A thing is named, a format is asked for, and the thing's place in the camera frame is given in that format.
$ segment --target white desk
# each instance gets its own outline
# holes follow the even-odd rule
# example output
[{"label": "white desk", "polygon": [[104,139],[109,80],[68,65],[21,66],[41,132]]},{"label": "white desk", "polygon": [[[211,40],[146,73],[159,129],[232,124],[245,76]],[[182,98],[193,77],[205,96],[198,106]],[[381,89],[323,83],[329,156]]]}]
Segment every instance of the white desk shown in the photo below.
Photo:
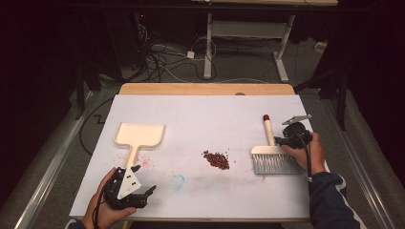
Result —
[{"label": "white desk", "polygon": [[[272,4],[272,5],[311,5],[314,7],[336,6],[337,0],[211,0],[209,4],[215,3],[242,3],[242,4]],[[294,22],[294,15],[290,15],[286,23],[264,23],[264,22],[243,22],[241,21],[219,21],[212,20],[212,13],[207,19],[207,41],[204,62],[204,78],[211,78],[212,67],[212,36],[237,36],[237,37],[258,37],[258,38],[281,38],[280,50],[273,53],[274,61],[284,83],[288,83],[288,76],[283,64],[283,54],[288,42],[289,33]]]},{"label": "white desk", "polygon": [[[70,216],[82,218],[99,181],[112,167],[124,166],[128,149],[117,146],[113,138],[120,122],[130,122],[164,124],[165,131],[159,147],[139,151],[136,164],[141,168],[136,175],[143,189],[158,187],[148,205],[128,219],[308,220],[305,175],[253,173],[250,150],[266,145],[265,114],[271,118],[274,134],[281,136],[283,121],[306,112],[299,96],[293,94],[117,95]],[[303,123],[311,130],[307,120]],[[206,150],[226,153],[230,169],[210,166],[202,156]]]}]

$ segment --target brush bristles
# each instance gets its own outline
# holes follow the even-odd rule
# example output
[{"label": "brush bristles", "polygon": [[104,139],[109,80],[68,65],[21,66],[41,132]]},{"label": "brush bristles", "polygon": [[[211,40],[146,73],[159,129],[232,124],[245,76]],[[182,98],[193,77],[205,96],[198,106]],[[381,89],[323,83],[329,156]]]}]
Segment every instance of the brush bristles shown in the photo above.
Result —
[{"label": "brush bristles", "polygon": [[253,155],[253,165],[257,175],[296,175],[304,172],[289,155]]}]

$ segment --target person's hand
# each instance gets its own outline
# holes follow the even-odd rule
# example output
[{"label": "person's hand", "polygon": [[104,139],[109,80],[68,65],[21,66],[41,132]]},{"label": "person's hand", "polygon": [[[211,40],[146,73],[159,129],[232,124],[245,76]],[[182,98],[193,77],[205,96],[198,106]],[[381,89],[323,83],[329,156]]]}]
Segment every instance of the person's hand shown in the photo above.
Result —
[{"label": "person's hand", "polygon": [[[282,145],[281,148],[284,152],[293,156],[301,167],[306,170],[308,169],[305,149],[294,150],[288,145]],[[319,142],[319,134],[312,133],[312,142],[309,144],[309,149],[312,175],[325,172],[325,152]]]},{"label": "person's hand", "polygon": [[[93,226],[93,212],[97,206],[98,197],[101,194],[101,190],[104,187],[104,184],[107,180],[114,174],[116,168],[113,168],[100,182],[98,185],[96,193],[93,195],[92,199],[90,199],[89,206],[87,207],[86,215],[82,220],[83,225],[87,228],[94,228]],[[108,206],[107,203],[104,202],[104,197],[101,199],[101,204],[99,205],[98,210],[98,227],[100,229],[107,229],[109,228],[114,222],[124,219],[137,211],[134,207],[125,208],[123,210],[113,210]]]}]

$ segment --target red granules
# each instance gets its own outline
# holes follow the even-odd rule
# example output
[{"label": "red granules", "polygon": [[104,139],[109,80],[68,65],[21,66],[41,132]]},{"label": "red granules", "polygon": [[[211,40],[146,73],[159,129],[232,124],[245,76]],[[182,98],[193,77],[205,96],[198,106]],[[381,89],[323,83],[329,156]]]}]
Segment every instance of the red granules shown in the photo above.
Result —
[{"label": "red granules", "polygon": [[229,169],[227,156],[224,156],[223,154],[220,154],[218,152],[215,154],[208,153],[208,151],[204,151],[202,155],[211,164],[211,166],[218,167],[222,170]]}]

